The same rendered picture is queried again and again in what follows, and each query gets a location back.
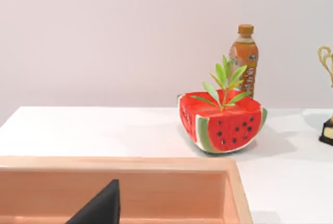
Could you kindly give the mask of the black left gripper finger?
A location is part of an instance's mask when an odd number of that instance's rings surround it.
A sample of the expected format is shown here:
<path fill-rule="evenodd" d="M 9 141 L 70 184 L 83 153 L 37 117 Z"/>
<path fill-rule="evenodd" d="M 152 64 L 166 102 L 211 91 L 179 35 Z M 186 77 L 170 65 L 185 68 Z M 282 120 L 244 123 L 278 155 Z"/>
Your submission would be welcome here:
<path fill-rule="evenodd" d="M 110 181 L 66 224 L 120 224 L 120 185 Z"/>

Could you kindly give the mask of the shallow salmon-coloured box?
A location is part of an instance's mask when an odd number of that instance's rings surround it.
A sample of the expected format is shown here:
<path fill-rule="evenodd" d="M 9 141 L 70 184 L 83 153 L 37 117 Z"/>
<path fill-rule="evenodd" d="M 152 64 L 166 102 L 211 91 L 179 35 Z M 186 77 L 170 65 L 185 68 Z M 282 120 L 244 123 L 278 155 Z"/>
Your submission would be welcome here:
<path fill-rule="evenodd" d="M 253 224 L 236 161 L 0 156 L 0 224 L 65 224 L 110 181 L 119 224 Z"/>

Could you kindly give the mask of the gold trophy with black base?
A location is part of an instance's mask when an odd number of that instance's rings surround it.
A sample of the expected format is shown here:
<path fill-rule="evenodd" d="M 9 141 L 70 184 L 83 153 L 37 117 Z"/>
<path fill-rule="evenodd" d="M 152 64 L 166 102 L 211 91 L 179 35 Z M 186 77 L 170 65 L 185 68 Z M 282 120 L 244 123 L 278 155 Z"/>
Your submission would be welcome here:
<path fill-rule="evenodd" d="M 331 88 L 333 88 L 333 53 L 331 48 L 321 46 L 317 51 L 317 55 L 321 65 L 330 76 Z M 333 115 L 323 124 L 319 141 L 333 146 Z"/>

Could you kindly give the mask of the orange tea bottle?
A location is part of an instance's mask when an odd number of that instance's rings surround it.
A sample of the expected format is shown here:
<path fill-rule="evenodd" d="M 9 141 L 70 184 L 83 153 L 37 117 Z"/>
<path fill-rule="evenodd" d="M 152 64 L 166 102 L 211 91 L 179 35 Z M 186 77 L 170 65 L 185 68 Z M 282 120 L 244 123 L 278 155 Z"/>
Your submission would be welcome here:
<path fill-rule="evenodd" d="M 229 49 L 229 57 L 232 60 L 232 72 L 239 67 L 247 66 L 244 73 L 239 77 L 242 82 L 236 88 L 241 91 L 249 91 L 250 98 L 254 96 L 255 76 L 259 59 L 259 50 L 252 38 L 253 32 L 253 25 L 240 24 L 238 26 L 238 37 Z"/>

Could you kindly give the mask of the watermelon-shaped plant pot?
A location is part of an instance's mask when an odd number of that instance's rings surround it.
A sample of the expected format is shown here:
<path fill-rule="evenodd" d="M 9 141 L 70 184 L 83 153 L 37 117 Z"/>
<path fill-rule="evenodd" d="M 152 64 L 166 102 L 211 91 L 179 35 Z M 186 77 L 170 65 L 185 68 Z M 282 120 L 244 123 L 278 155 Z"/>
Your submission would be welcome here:
<path fill-rule="evenodd" d="M 204 91 L 187 92 L 177 97 L 181 123 L 199 149 L 211 154 L 231 153 L 245 148 L 261 131 L 267 109 L 238 90 L 247 65 L 232 71 L 226 58 L 215 65 L 213 80 L 219 86 L 203 82 Z"/>

